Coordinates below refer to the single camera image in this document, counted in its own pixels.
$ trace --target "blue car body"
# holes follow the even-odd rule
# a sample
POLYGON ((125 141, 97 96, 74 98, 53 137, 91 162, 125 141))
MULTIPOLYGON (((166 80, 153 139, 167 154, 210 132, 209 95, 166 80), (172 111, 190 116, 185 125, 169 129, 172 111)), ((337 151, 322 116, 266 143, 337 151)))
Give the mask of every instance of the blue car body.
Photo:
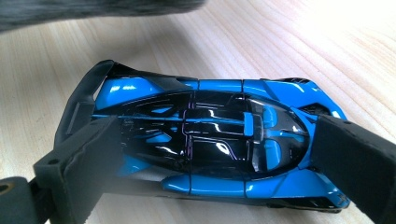
POLYGON ((123 178, 155 179, 185 197, 338 212, 349 199, 310 165, 319 114, 346 118, 307 79, 143 74, 107 77, 92 118, 122 121, 123 178))

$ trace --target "car windshield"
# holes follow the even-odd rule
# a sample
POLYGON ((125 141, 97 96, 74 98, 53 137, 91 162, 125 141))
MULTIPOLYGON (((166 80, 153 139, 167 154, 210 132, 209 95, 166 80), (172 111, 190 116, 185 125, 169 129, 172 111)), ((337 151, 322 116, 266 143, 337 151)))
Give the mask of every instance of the car windshield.
POLYGON ((308 148, 309 136, 300 119, 287 107, 248 98, 253 114, 253 153, 256 173, 297 165, 308 148))

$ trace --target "wood grain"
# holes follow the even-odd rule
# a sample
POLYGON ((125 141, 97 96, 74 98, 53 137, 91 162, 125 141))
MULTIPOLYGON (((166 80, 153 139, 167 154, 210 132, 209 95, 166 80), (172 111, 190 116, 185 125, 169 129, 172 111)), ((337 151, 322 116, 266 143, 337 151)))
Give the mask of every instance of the wood grain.
MULTIPOLYGON (((105 59, 199 78, 306 77, 349 119, 396 142, 396 14, 390 8, 392 1, 212 0, 188 14, 59 21, 0 34, 0 176, 34 176, 32 165, 52 150, 69 95, 105 59)), ((370 222, 354 204, 330 215, 111 194, 87 221, 370 222)))

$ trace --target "toy car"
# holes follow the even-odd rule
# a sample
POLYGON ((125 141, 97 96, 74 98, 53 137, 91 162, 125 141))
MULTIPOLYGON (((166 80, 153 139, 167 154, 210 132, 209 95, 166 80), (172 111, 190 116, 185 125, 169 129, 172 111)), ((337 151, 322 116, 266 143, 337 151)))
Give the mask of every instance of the toy car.
POLYGON ((157 196, 336 213, 349 199, 310 164, 318 114, 346 118, 307 79, 199 80, 116 63, 92 119, 121 120, 119 176, 161 183, 157 196))

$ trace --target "wooden surface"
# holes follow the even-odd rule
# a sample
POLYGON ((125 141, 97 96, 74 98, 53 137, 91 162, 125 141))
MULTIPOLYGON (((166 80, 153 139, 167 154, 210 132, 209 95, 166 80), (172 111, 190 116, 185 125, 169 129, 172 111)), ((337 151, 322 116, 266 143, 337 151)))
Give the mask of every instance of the wooden surface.
MULTIPOLYGON (((394 8, 393 1, 212 0, 189 14, 60 21, 0 34, 0 176, 34 176, 72 90, 105 59, 187 77, 310 78, 349 119, 396 142, 394 8)), ((161 222, 371 221, 354 204, 330 215, 110 194, 87 221, 161 222)))

